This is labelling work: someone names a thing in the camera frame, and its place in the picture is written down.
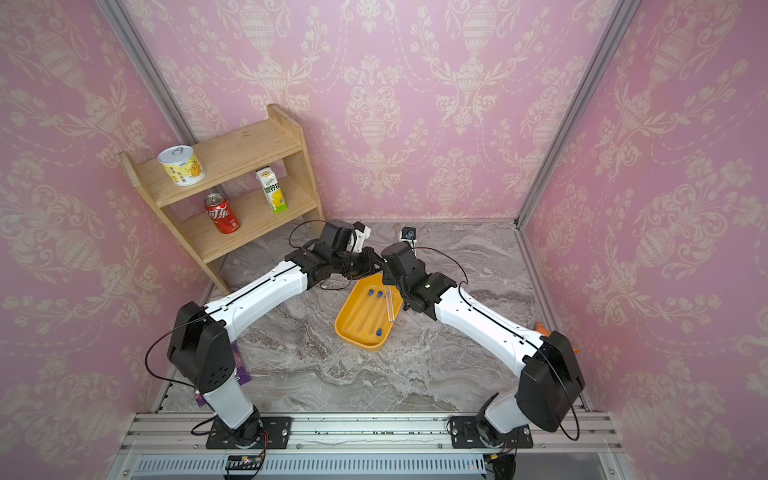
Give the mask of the test tube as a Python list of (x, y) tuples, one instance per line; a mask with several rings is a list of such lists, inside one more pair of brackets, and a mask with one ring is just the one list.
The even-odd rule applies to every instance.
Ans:
[(384, 313), (384, 314), (383, 314), (383, 315), (382, 315), (382, 316), (381, 316), (381, 317), (380, 317), (380, 318), (377, 320), (377, 323), (376, 323), (376, 329), (375, 329), (375, 335), (376, 335), (376, 336), (380, 336), (380, 335), (382, 334), (382, 329), (383, 329), (383, 326), (384, 326), (384, 325), (387, 323), (387, 321), (388, 321), (388, 315), (387, 315), (386, 313)]
[(396, 315), (395, 315), (394, 298), (393, 298), (391, 286), (384, 287), (384, 298), (385, 298), (385, 305), (387, 309), (388, 321), (390, 323), (393, 323), (395, 321)]
[(361, 311), (360, 322), (356, 332), (358, 334), (372, 335), (376, 329), (376, 323), (381, 316), (384, 302), (384, 292), (375, 290), (373, 297), (369, 299), (369, 304), (365, 310)]
[(361, 311), (365, 310), (369, 304), (369, 299), (373, 297), (375, 294), (374, 289), (369, 289), (368, 292), (361, 296), (358, 300), (354, 308), (352, 309), (351, 313), (349, 314), (349, 317), (347, 318), (345, 326), (347, 328), (351, 328), (352, 324), (356, 321), (356, 319), (361, 315)]

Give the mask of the yellow plastic basin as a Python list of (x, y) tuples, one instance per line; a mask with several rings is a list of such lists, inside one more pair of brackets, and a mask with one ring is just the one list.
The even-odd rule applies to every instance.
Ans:
[(404, 301), (381, 273), (356, 282), (336, 317), (336, 334), (368, 352), (380, 350), (388, 339)]

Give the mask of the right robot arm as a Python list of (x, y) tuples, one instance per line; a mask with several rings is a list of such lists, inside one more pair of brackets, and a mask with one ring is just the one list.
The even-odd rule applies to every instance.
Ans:
[(514, 323), (474, 299), (450, 277), (429, 273), (414, 249), (401, 241), (382, 252), (383, 280), (404, 305), (450, 326), (493, 354), (518, 378), (517, 388), (492, 396), (478, 411), (481, 438), (498, 445), (519, 427), (562, 428), (575, 411), (585, 380), (570, 340)]

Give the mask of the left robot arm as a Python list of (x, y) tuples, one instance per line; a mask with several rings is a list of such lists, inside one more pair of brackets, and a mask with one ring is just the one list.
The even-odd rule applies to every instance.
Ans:
[(350, 281), (381, 271), (361, 222), (328, 220), (320, 235), (296, 246), (274, 268), (239, 290), (177, 312), (167, 358), (214, 412), (214, 422), (238, 448), (266, 446), (261, 415), (237, 380), (231, 344), (261, 317), (333, 275)]

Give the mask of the green white juice carton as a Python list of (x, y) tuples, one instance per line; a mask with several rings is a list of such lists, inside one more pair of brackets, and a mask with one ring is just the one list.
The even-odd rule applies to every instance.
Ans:
[(258, 170), (256, 174), (272, 211), (274, 213), (286, 211), (288, 206), (274, 170), (271, 167), (265, 167)]

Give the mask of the red cola can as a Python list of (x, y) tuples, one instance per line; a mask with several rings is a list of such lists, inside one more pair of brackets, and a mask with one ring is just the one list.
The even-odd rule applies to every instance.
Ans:
[(210, 193), (204, 200), (204, 208), (216, 229), (222, 234), (237, 231), (241, 223), (235, 215), (227, 197), (220, 193)]

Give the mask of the orange snack bag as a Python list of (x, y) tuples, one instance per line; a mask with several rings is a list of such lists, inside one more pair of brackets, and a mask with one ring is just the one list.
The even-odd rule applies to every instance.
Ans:
[(539, 349), (545, 351), (548, 355), (557, 353), (564, 356), (566, 352), (573, 355), (580, 353), (580, 350), (574, 347), (571, 340), (560, 331), (550, 330), (541, 322), (536, 323), (535, 331), (536, 339), (540, 341)]

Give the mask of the purple tissue pack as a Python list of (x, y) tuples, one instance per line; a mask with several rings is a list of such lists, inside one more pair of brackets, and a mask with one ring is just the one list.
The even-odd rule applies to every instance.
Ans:
[(189, 380), (199, 406), (206, 403), (205, 394), (250, 379), (239, 352), (223, 336), (186, 341), (183, 347), (169, 349), (168, 358)]

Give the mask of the yellow white tin can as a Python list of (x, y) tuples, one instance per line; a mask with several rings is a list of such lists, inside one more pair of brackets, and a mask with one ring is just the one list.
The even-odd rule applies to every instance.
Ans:
[(166, 148), (158, 154), (157, 160), (176, 186), (192, 186), (205, 177), (205, 169), (191, 146)]

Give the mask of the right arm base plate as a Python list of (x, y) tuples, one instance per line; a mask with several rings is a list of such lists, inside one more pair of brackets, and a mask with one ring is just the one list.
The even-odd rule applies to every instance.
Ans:
[(534, 446), (531, 431), (527, 425), (502, 434), (476, 416), (454, 415), (448, 418), (446, 429), (451, 436), (454, 449), (485, 448), (506, 451), (531, 449)]

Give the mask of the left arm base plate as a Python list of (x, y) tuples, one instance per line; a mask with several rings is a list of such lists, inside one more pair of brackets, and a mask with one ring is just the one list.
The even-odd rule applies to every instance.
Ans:
[(206, 448), (284, 450), (290, 439), (292, 423), (290, 416), (262, 416), (257, 426), (231, 430), (216, 418), (206, 440)]

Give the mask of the aluminium front rail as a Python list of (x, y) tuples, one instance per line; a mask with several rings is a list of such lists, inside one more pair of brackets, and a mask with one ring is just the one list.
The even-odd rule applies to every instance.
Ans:
[(139, 414), (110, 479), (630, 479), (608, 415), (580, 410), (555, 433), (531, 426), (531, 449), (454, 449), (462, 413), (275, 413), (290, 416), (284, 450), (209, 450), (205, 414)]

